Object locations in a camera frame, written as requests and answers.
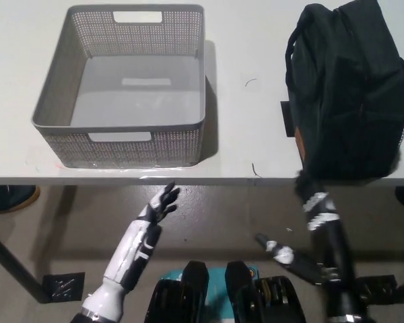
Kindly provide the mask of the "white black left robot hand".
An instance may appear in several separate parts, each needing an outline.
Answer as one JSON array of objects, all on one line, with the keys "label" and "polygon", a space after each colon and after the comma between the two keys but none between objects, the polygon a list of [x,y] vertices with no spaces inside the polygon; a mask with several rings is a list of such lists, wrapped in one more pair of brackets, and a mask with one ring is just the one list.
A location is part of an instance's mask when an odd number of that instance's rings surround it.
[{"label": "white black left robot hand", "polygon": [[180,189],[169,183],[154,195],[128,226],[106,270],[102,282],[132,291],[147,266],[162,233],[159,225],[175,211]]}]

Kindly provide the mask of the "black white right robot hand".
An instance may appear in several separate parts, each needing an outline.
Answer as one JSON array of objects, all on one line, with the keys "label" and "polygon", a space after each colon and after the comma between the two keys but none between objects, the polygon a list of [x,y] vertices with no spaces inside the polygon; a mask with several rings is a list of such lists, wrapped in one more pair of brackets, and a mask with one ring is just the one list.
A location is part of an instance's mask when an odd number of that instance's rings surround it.
[{"label": "black white right robot hand", "polygon": [[261,233],[255,235],[255,240],[277,264],[304,281],[352,289],[356,275],[333,199],[323,185],[304,170],[296,178],[295,193],[306,216],[313,255],[308,256]]}]

